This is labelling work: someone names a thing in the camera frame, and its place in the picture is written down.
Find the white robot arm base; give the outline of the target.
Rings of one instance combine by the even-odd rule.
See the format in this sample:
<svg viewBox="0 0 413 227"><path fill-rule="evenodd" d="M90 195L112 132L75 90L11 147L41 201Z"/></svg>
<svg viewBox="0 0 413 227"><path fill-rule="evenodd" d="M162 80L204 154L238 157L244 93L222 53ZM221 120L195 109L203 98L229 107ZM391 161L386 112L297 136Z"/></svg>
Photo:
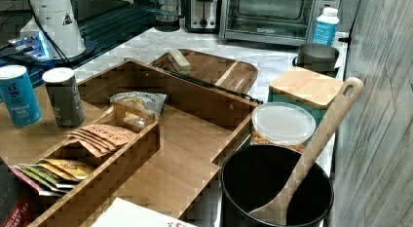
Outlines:
<svg viewBox="0 0 413 227"><path fill-rule="evenodd" d="M21 36L39 36L40 48L29 55L41 61L75 61L87 51L74 17L71 0L28 0L31 20Z"/></svg>

